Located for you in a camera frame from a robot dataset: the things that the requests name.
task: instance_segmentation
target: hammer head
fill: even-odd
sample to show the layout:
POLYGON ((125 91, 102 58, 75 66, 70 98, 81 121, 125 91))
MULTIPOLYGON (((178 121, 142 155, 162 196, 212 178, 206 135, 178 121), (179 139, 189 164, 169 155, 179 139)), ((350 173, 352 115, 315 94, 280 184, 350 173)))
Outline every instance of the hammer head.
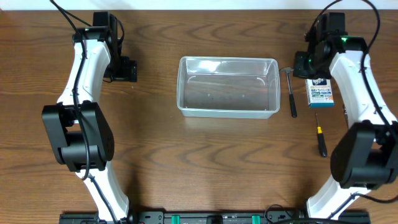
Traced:
POLYGON ((293 72, 293 68, 285 67, 279 70, 279 72, 286 72, 286 74, 289 74, 290 72, 293 72))

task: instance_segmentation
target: metal tool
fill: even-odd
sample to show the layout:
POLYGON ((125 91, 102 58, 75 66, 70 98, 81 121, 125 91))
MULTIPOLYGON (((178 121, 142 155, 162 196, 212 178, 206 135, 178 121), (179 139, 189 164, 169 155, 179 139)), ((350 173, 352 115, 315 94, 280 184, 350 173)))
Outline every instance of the metal tool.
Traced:
POLYGON ((285 72, 287 75, 287 84, 289 85, 290 112, 292 113, 292 117, 296 118, 297 117, 296 104, 294 103, 292 85, 290 84, 290 76, 289 76, 289 73, 293 72, 293 68, 286 67, 281 69, 279 72, 285 72))
POLYGON ((317 112, 315 112, 315 119, 317 120, 317 136, 318 136, 318 149, 319 149, 319 154, 322 157, 328 157, 328 150, 326 148, 325 144, 325 138, 323 137, 322 129, 321 126, 319 125, 319 120, 318 120, 318 115, 317 112))

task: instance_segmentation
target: white wall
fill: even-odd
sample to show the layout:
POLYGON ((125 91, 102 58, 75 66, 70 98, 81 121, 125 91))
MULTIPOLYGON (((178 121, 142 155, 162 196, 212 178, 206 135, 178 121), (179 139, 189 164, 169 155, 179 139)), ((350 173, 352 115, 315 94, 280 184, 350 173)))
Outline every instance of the white wall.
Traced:
MULTIPOLYGON (((333 0, 55 0, 64 9, 323 9, 333 0)), ((398 9, 398 0, 372 0, 378 9, 398 9)), ((49 0, 0 0, 2 10, 55 10, 49 0)), ((345 0, 332 9, 369 9, 360 0, 345 0)))

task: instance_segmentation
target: blue and white box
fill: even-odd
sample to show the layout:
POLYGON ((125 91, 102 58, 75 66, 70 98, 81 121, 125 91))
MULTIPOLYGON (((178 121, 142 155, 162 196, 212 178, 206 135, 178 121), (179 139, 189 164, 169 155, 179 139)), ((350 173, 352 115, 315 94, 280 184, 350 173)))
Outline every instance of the blue and white box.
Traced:
POLYGON ((331 94, 330 80, 319 78, 305 80, 307 87, 308 106, 310 108, 329 108, 335 105, 331 94))

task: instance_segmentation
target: wooden table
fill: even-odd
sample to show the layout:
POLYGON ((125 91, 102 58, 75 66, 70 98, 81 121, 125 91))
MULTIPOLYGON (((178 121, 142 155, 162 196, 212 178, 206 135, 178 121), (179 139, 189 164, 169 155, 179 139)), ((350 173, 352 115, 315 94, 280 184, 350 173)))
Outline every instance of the wooden table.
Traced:
MULTIPOLYGON (((371 11, 346 11, 346 29, 370 41, 371 11)), ((115 138, 113 159, 133 207, 173 210, 264 210, 303 207, 330 175, 317 151, 314 110, 304 80, 287 80, 270 119, 185 118, 176 105, 178 63, 185 55, 274 58, 292 66, 318 11, 114 11, 124 25, 123 54, 138 61, 137 83, 104 83, 101 109, 115 138)), ((76 12, 91 22, 91 11, 76 12)), ((372 70, 398 114, 398 14, 381 11, 372 70)), ((57 11, 0 14, 0 223, 57 223, 62 212, 96 211, 84 184, 54 158, 43 105, 56 103, 73 63, 73 30, 57 11)), ((329 154, 346 132, 341 95, 318 111, 329 154)), ((370 195, 391 198, 397 182, 370 195)), ((398 220, 398 203, 363 199, 373 223, 398 220)))

